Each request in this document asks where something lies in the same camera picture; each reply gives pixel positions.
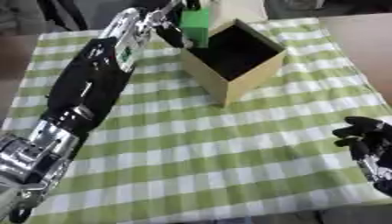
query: tablecloth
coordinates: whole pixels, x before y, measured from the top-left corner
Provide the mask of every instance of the tablecloth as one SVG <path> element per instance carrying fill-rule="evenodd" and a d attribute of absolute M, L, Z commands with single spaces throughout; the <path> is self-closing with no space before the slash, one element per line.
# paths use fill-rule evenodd
<path fill-rule="evenodd" d="M 223 219 L 360 204 L 366 183 L 331 131 L 391 110 L 316 18 L 252 24 L 288 49 L 266 83 L 220 108 L 154 38 L 108 119 L 30 223 Z M 58 74 L 98 31 L 40 37 L 3 130 L 26 135 Z"/>

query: tan box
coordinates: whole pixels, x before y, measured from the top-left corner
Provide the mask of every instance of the tan box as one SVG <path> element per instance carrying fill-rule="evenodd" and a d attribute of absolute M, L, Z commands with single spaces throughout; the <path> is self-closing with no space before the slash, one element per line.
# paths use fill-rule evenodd
<path fill-rule="evenodd" d="M 210 32 L 208 48 L 181 51 L 186 72 L 227 106 L 282 66 L 285 49 L 236 19 Z"/>

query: table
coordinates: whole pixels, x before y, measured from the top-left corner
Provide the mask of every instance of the table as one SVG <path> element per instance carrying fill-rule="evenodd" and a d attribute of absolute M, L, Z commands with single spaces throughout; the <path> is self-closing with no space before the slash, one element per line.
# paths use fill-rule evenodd
<path fill-rule="evenodd" d="M 330 135 L 352 113 L 392 121 L 387 105 L 331 45 L 317 20 L 275 21 L 255 28 L 290 47 L 290 65 L 268 87 L 226 109 L 206 107 L 210 98 L 170 63 L 177 61 L 175 51 L 158 42 L 147 47 L 149 57 L 119 107 L 93 133 L 55 194 L 35 210 L 33 223 L 192 221 L 385 199 L 364 183 L 347 151 L 333 147 Z M 40 100 L 46 91 L 42 85 L 49 87 L 53 69 L 87 40 L 75 36 L 93 37 L 96 32 L 68 35 L 59 35 L 60 42 L 47 35 L 39 43 L 40 54 L 29 66 L 30 79 L 24 80 L 4 125 L 7 130 L 19 133 L 31 127 L 45 103 Z M 56 53 L 53 47 L 62 52 L 48 57 L 44 52 Z M 190 110 L 176 113 L 184 107 Z M 124 113 L 132 117 L 117 119 Z M 126 131 L 117 130 L 120 126 Z M 161 131 L 169 135 L 161 137 Z"/>
<path fill-rule="evenodd" d="M 392 103 L 392 13 L 320 19 L 350 60 Z"/>

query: metallic robot arm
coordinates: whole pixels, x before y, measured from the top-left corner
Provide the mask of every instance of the metallic robot arm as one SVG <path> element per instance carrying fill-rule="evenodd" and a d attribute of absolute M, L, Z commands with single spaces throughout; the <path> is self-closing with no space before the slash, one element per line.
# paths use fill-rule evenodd
<path fill-rule="evenodd" d="M 349 116 L 351 126 L 336 129 L 337 146 L 348 146 L 368 182 L 392 197 L 392 126 L 372 118 Z"/>
<path fill-rule="evenodd" d="M 88 133 L 116 103 L 152 31 L 159 29 L 176 47 L 192 46 L 167 17 L 179 5 L 181 0 L 171 0 L 150 12 L 129 8 L 119 13 L 61 73 L 32 133 L 0 137 L 0 221 L 6 216 L 15 223 L 26 221 L 56 187 Z"/>

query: green checkered tablecloth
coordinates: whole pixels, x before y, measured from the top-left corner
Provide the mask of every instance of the green checkered tablecloth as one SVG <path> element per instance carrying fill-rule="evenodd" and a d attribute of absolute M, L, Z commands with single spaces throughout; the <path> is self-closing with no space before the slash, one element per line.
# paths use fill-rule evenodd
<path fill-rule="evenodd" d="M 288 48 L 281 71 L 227 108 L 158 38 L 108 119 L 30 223 L 196 221 L 360 204 L 365 182 L 331 131 L 391 110 L 316 18 L 253 24 Z M 3 129 L 27 134 L 60 71 L 98 31 L 40 37 Z"/>

